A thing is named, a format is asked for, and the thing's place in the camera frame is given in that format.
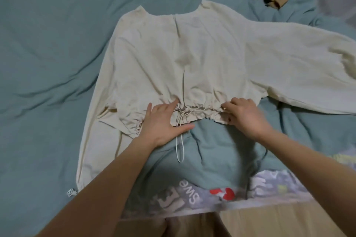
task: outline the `teal bed sheet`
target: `teal bed sheet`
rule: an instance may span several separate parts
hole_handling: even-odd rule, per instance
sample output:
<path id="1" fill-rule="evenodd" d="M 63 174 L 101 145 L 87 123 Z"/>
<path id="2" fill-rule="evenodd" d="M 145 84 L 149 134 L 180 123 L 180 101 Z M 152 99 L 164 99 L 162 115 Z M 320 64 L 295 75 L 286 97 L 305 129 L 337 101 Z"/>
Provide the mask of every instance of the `teal bed sheet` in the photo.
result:
<path id="1" fill-rule="evenodd" d="M 0 0 L 1 236 L 35 235 L 70 200 L 85 117 L 118 19 L 139 5 L 172 14 L 190 12 L 200 1 Z M 356 38 L 342 21 L 318 13 L 316 0 L 290 0 L 281 10 L 262 0 L 212 1 L 251 20 L 297 22 Z M 308 128 L 310 135 L 318 130 Z"/>

